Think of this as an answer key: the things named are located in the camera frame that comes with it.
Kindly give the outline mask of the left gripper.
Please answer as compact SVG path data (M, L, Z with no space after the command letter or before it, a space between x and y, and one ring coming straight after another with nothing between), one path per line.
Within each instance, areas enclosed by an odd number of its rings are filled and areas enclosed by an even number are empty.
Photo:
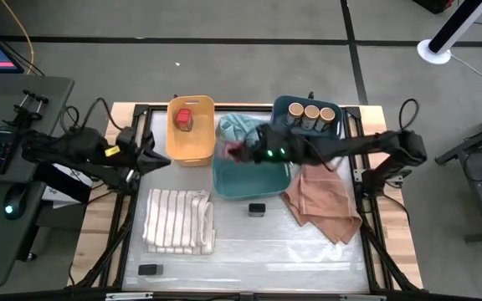
M141 175L169 166L171 161L153 151L155 139L150 131L141 137L140 148L136 143L136 130L132 127L124 127L115 139L115 145L119 147L118 173L127 184L134 184L138 179L136 160L138 157L138 171Z

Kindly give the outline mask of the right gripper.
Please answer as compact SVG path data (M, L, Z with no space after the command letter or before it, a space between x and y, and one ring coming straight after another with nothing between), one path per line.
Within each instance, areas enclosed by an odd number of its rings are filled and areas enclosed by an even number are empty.
M270 125L256 128L259 139L253 144L244 137L228 142L230 148L243 148L243 152L230 152L235 163L289 162L293 159L290 137L287 132L274 130Z

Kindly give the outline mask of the light blue cloth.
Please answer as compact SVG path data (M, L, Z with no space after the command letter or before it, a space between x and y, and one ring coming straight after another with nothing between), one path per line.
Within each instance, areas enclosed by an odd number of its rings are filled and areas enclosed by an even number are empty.
M253 144L259 139L256 128L266 121L238 113L229 113L218 119L216 137L227 141L244 141Z

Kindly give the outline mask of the teal plastic bin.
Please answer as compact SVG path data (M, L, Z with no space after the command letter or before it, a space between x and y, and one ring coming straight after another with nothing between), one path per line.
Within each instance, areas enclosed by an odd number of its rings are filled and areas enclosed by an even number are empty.
M214 157L213 186L223 199L241 200L278 195L289 187L290 166L274 163L235 163Z

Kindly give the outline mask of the yellow plastic bin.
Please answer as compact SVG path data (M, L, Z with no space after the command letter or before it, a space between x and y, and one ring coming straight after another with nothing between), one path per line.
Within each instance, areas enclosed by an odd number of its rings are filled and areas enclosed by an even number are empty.
M179 110L191 111L192 128L180 130L176 125ZM167 106L166 152L179 166L206 166L211 163L215 147L215 107L206 95L181 96Z

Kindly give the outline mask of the blue-grey plastic bin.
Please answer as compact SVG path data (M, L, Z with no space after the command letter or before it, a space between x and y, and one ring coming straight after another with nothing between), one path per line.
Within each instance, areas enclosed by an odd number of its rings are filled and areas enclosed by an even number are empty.
M304 130L300 126L292 126L287 124L287 115L289 106L293 103L299 103L306 107L307 105L314 105L318 109L329 108L332 109L336 116L330 125L323 131L318 130ZM270 124L275 130L284 130L286 128L291 129L293 133L297 135L303 135L307 137L325 137L332 140L339 140L343 130L343 114L341 108L334 104L317 99L301 98L290 95L280 96L273 105Z

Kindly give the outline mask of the white striped towel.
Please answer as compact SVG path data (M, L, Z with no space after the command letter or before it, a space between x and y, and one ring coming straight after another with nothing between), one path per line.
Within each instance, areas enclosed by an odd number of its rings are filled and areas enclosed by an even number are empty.
M142 239L150 253L211 255L214 206L209 191L152 189Z

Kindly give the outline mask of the salmon pink cloth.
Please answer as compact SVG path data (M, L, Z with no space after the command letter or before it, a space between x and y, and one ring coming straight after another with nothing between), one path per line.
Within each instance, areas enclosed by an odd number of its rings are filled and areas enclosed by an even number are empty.
M312 224L334 244L349 243L362 225L339 174L323 165L302 166L281 197L299 226Z

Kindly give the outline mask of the black clamp with silver rods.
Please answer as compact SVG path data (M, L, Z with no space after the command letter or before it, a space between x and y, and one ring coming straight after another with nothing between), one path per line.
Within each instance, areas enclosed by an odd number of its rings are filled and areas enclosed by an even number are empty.
M40 110L43 106L49 103L49 98L41 95L35 94L29 89L24 89L24 98L19 105L14 105L13 110L16 116L13 120L5 120L3 123L10 127L26 130L28 129L34 121L40 121L43 116L40 114ZM32 100L37 104L35 110L29 110L26 106L29 100Z

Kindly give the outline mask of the black computer mouse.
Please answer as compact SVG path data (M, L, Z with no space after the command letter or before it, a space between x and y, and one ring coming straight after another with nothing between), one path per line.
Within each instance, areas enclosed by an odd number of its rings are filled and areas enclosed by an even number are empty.
M27 185L17 183L11 186L3 201L4 216L8 220L19 219L25 212L27 203Z

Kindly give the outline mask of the white pole on round base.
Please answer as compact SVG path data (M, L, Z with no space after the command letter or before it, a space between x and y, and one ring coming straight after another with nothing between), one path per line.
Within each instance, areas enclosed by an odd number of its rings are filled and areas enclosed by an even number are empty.
M451 58L450 49L482 14L482 0L464 0L432 39L417 45L417 53L424 61L441 65Z

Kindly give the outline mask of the black table frame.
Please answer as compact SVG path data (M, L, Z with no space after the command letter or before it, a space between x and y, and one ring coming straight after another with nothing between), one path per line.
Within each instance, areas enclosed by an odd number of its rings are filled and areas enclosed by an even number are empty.
M376 153L335 161L363 218L360 231L347 244L330 242L311 224L299 226L278 195L263 198L263 217L248 215L249 199L212 195L213 254L150 253L142 239L150 190L212 191L212 167L172 163L143 176L129 196L95 189L69 268L69 284L73 290L104 288L109 301L130 294L156 301L249 301L417 293L422 280L401 192L389 187L383 196L367 197L357 181L359 172L385 159L385 154ZM151 263L162 264L163 274L139 276L138 267Z

